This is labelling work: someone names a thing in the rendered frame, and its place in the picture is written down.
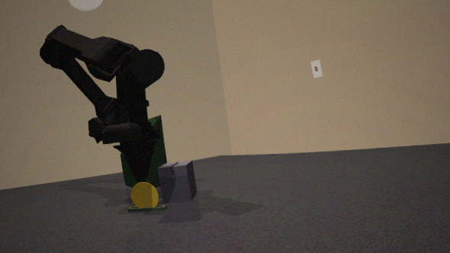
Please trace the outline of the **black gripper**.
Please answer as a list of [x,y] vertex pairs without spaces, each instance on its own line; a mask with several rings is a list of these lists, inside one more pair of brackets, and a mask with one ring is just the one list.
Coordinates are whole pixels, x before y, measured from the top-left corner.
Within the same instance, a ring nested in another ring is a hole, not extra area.
[[124,154],[130,170],[137,182],[147,179],[156,140],[160,131],[152,126],[147,117],[149,101],[142,93],[126,94],[117,98],[114,109],[118,110],[119,124],[106,126],[102,131],[104,144],[120,143],[113,146]]

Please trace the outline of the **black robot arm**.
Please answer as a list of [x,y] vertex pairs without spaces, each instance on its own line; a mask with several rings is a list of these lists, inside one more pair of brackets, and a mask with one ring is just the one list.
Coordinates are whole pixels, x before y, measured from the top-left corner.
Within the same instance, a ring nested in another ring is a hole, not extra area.
[[116,98],[110,98],[96,85],[76,61],[85,62],[97,79],[111,82],[116,76],[117,98],[134,93],[146,94],[149,85],[159,80],[165,70],[164,60],[154,50],[138,50],[133,44],[110,37],[89,37],[56,27],[40,48],[40,57],[53,68],[63,70],[76,87],[95,106],[96,118],[88,121],[88,135],[102,141],[106,126],[119,124]]

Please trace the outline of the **green rectangular holder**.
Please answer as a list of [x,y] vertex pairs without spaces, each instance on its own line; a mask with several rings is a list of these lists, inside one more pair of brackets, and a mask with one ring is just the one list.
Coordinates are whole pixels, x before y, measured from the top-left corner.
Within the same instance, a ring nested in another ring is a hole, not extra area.
[[161,210],[161,211],[164,211],[164,210],[166,210],[167,209],[167,207],[166,207],[166,205],[165,204],[163,204],[163,205],[156,205],[156,207],[144,207],[144,208],[141,208],[141,207],[137,207],[137,206],[135,206],[135,207],[130,207],[130,208],[128,208],[127,210],[128,210],[128,212],[146,212],[146,211],[159,211],[159,210]]

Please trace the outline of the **gold coin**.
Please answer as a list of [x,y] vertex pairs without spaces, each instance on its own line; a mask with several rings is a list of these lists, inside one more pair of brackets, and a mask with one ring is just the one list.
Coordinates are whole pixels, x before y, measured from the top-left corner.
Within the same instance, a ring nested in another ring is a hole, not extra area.
[[139,182],[138,184],[135,184],[130,195],[133,203],[138,208],[156,207],[159,200],[157,190],[154,186],[147,182]]

